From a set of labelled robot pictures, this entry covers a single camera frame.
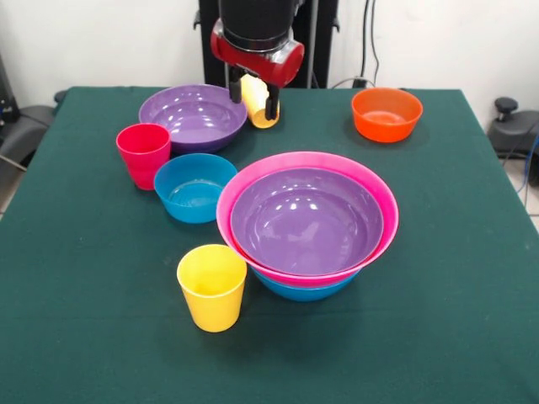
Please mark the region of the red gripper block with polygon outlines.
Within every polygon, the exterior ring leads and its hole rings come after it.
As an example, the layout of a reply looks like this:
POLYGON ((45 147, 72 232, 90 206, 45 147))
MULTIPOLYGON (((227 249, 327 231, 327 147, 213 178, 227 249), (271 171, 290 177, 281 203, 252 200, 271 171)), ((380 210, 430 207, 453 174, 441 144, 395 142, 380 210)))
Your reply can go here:
POLYGON ((266 119, 276 119, 280 88, 287 86, 299 72, 305 55, 304 44, 290 38, 276 50, 249 52, 232 45, 224 34, 222 21, 217 20, 211 32, 211 51, 217 59, 229 65, 230 99, 235 104, 242 102, 241 78, 243 70, 249 72, 267 83, 268 97, 264 116, 266 119))

